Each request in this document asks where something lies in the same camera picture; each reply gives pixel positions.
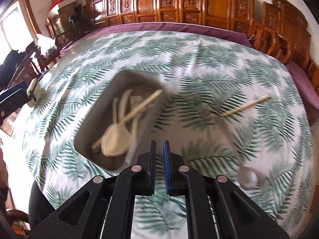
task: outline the metal screw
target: metal screw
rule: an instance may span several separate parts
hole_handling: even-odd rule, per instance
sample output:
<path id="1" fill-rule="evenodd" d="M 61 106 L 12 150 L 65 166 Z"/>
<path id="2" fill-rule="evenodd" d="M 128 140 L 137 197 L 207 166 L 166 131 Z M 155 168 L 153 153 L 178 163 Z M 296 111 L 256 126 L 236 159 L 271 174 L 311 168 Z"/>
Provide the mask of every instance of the metal screw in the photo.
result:
<path id="1" fill-rule="evenodd" d="M 180 166 L 180 171 L 181 172 L 188 172 L 189 171 L 189 167 L 186 166 L 186 165 L 182 165 L 182 166 Z"/>
<path id="2" fill-rule="evenodd" d="M 95 176 L 93 178 L 93 182 L 94 183 L 101 183 L 103 181 L 103 177 L 102 176 Z"/>
<path id="3" fill-rule="evenodd" d="M 221 182 L 221 183 L 225 183 L 228 179 L 227 179 L 226 176 L 220 175 L 220 176 L 218 176 L 217 180 L 218 180 L 219 182 Z"/>
<path id="4" fill-rule="evenodd" d="M 134 166 L 132 166 L 132 171 L 133 171 L 133 172 L 139 172 L 141 169 L 142 169 L 142 167 L 139 166 L 139 165 L 134 165 Z"/>

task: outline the plastic bag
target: plastic bag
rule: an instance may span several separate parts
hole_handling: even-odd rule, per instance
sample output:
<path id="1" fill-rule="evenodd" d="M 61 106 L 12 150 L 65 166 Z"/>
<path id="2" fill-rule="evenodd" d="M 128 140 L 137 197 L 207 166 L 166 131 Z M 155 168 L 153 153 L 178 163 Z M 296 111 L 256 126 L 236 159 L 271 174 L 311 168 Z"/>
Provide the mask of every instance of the plastic bag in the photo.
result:
<path id="1" fill-rule="evenodd" d="M 38 46 L 40 47 L 41 54 L 45 58 L 48 58 L 50 54 L 58 50 L 54 39 L 51 39 L 50 37 L 45 37 L 41 34 L 37 34 L 37 37 L 38 37 Z"/>

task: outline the person's leg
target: person's leg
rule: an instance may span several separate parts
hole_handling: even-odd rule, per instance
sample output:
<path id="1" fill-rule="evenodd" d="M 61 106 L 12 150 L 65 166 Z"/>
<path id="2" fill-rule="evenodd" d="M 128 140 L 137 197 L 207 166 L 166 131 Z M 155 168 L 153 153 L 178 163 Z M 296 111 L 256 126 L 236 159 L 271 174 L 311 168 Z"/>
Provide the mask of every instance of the person's leg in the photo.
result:
<path id="1" fill-rule="evenodd" d="M 40 191 L 36 182 L 33 183 L 29 201 L 29 224 L 31 230 L 36 228 L 53 211 L 54 207 Z"/>

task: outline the floor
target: floor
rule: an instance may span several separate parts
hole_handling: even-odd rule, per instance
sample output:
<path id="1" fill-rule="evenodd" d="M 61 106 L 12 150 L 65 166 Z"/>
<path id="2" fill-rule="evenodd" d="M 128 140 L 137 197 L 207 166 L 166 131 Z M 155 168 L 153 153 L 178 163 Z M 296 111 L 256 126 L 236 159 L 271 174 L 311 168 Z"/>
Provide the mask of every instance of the floor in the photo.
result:
<path id="1" fill-rule="evenodd" d="M 91 45 L 97 38 L 81 41 L 65 57 L 55 64 L 41 79 L 40 86 L 47 89 L 55 77 L 71 62 L 80 52 Z M 0 138 L 3 141 L 4 161 L 7 164 L 9 174 L 9 187 L 12 193 L 14 207 L 25 213 L 29 213 L 29 198 L 33 184 L 33 176 L 30 172 L 25 157 L 22 154 L 22 144 L 26 121 L 33 108 L 24 105 L 12 124 L 14 131 L 8 136 L 0 129 Z"/>

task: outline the tablecloth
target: tablecloth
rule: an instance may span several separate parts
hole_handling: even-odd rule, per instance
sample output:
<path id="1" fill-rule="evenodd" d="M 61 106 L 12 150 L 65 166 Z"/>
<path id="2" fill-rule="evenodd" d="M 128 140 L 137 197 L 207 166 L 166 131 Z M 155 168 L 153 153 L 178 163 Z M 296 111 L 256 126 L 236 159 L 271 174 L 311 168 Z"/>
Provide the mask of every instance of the tablecloth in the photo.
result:
<path id="1" fill-rule="evenodd" d="M 236 43 L 169 31 L 101 37 L 38 99 L 23 152 L 55 208 L 93 176 L 114 175 L 78 154 L 73 141 L 94 102 L 123 69 L 157 72 L 175 87 L 152 139 L 169 140 L 186 164 L 210 177 L 225 174 L 238 186 L 239 168 L 252 168 L 258 184 L 244 192 L 290 235 L 298 229 L 309 207 L 312 145 L 301 98 L 285 66 Z M 271 97 L 218 116 L 263 95 Z M 136 197 L 132 238 L 187 237 L 184 198 L 166 195 L 161 154 L 158 146 L 155 195 Z"/>

